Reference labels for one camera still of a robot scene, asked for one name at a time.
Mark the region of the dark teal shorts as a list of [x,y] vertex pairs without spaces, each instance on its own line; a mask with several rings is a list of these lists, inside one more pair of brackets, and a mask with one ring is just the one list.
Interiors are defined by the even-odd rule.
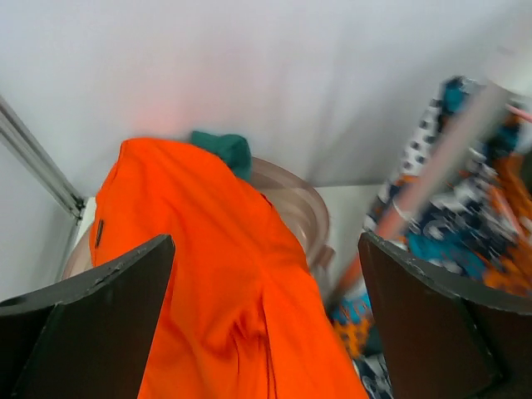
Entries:
[[190,143],[218,156],[241,180],[249,181],[252,172],[252,154],[248,141],[241,135],[213,135],[193,131]]

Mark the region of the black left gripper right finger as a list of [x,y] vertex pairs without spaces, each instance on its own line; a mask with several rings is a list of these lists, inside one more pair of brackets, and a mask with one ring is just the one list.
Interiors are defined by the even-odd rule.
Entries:
[[358,253],[396,398],[529,398],[531,301],[373,233]]

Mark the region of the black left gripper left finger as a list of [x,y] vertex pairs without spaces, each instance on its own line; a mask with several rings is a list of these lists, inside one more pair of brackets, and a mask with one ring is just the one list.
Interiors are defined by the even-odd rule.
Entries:
[[3,398],[135,398],[173,263],[159,235],[1,303]]

